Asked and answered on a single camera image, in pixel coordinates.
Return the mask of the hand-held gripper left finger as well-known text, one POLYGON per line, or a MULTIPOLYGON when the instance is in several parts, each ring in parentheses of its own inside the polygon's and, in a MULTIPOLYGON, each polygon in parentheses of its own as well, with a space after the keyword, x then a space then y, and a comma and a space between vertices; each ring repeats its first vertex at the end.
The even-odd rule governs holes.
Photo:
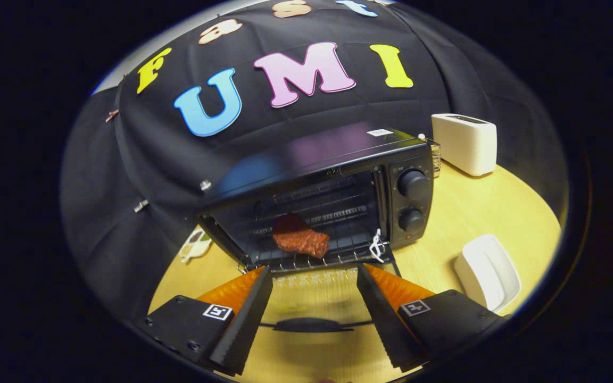
POLYGON ((135 327, 191 364, 241 375, 272 287, 271 271, 260 267, 198 298, 177 295, 135 327))

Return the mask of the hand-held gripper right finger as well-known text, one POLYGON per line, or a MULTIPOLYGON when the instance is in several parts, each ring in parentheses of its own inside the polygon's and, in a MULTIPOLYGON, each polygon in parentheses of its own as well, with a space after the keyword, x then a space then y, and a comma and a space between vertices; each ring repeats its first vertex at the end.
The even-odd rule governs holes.
POLYGON ((371 264, 358 264, 356 286, 394 368, 435 364, 479 344, 504 323, 455 289, 433 293, 371 264))

